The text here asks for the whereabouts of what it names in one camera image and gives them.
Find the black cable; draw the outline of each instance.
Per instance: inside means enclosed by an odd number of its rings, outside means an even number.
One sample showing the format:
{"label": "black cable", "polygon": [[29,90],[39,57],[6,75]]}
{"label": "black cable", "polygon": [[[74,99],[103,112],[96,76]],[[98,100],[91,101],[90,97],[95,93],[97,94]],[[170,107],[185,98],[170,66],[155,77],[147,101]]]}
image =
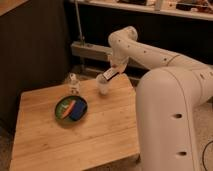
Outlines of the black cable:
{"label": "black cable", "polygon": [[202,153],[202,163],[203,163],[203,167],[204,167],[205,171],[208,171],[206,168],[206,164],[205,164],[205,152],[210,144],[213,144],[213,141],[210,141],[206,144],[206,146],[204,147],[203,153]]}

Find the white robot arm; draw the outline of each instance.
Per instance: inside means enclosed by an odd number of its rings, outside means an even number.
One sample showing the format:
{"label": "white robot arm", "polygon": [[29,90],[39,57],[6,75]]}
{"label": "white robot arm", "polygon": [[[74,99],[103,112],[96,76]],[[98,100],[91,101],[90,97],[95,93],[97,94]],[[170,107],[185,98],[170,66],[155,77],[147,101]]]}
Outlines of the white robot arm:
{"label": "white robot arm", "polygon": [[212,69],[185,55],[136,42],[126,27],[109,36],[111,65],[129,57],[150,69],[136,90],[143,171],[200,171],[193,109],[213,96]]}

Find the table surface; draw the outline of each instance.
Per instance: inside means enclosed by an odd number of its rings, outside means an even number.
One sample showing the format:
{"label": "table surface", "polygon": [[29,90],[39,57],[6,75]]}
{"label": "table surface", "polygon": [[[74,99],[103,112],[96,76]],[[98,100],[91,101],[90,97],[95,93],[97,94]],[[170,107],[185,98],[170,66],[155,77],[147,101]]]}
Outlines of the table surface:
{"label": "table surface", "polygon": [[28,0],[0,0],[0,16],[27,1]]}
{"label": "table surface", "polygon": [[125,74],[99,94],[94,79],[81,82],[85,116],[61,126],[54,117],[68,85],[24,92],[21,96],[10,170],[84,170],[139,153],[135,91]]}

